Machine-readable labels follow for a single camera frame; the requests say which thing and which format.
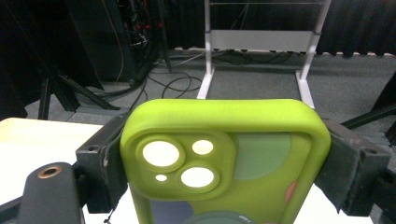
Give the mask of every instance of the white metal frame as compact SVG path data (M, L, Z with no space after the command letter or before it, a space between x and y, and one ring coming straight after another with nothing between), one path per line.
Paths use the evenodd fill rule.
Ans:
M318 15L315 30L312 31L241 31L212 30L210 27L210 0L205 0L205 54L206 74L198 92L198 99L206 99L214 75L212 49L253 49L306 51L302 70L295 72L301 99L312 108L314 102L306 80L317 50L323 24L332 0L324 0Z

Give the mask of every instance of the white circle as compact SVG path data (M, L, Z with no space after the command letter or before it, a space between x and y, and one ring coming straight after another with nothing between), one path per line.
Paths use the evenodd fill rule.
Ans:
M213 172L203 167L192 167L181 175L181 182L191 188L208 186L214 179Z
M192 145L192 150L196 154L206 155L213 150L213 143L207 140L199 140Z
M170 166L178 160L179 156L177 147L164 141L151 142L143 148L143 157L155 166Z
M155 178L158 181L165 181L168 177L166 175L156 175Z

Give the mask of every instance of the gray floor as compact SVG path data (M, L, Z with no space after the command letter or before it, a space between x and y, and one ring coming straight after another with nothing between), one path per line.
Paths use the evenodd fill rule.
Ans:
M175 50L174 55L195 55L201 51ZM274 57L274 53L254 53L263 60ZM173 60L173 64L182 61ZM207 96L208 99L278 99L291 98L300 99L294 71L300 69L304 63L304 55L293 53L291 57L280 64L250 64L231 65L215 60L216 71L213 82ZM205 74L204 58L183 63L175 66L174 71L185 72L192 77L203 78ZM394 56L360 56L345 59L341 55L333 57L331 55L316 56L308 76L309 87L316 106L316 111L324 118L342 122L352 119L363 113L369 112L375 100L390 80L396 70L396 58ZM184 74L157 74L166 73L167 68L159 65L153 70L150 77L169 83ZM175 82L172 87L185 89L189 81L182 79ZM193 80L191 89L199 87L200 83ZM104 83L106 91L122 90L127 88L126 83ZM164 87L148 80L145 91L148 100L161 98ZM111 104L120 106L122 111L129 108L136 99L139 90L124 96ZM189 91L181 98L196 98L198 91ZM178 92L167 91L165 98L174 98ZM139 104L145 101L145 95L138 101ZM26 106L28 118L37 118L39 102ZM118 112L105 111L95 105L83 106L77 113L65 112L52 96L49 119L78 123L105 124ZM384 132L395 120L395 116L381 119L359 127L355 131L360 133L389 152L393 150L387 147L387 140ZM396 170L396 161L392 159L389 168ZM373 212L373 220L379 223L377 210Z

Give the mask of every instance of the black curtain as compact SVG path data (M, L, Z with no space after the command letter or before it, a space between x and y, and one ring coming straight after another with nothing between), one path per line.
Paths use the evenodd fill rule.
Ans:
M247 2L248 0L212 0L212 2L232 1ZM245 21L242 22L245 15L241 17L239 15L244 7L245 5L212 6L212 28L313 30L320 8L318 5L249 5ZM165 8L165 24L170 48L203 48L205 46L204 1L165 0ZM351 56L354 52L363 55L368 52L376 55L385 53L396 55L396 1L332 0L317 48L318 54L324 52L333 55L343 52L346 56Z

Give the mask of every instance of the white panel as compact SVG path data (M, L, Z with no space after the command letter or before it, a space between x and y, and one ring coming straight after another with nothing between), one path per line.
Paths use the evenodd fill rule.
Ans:
M310 31L212 30L213 49L306 51Z

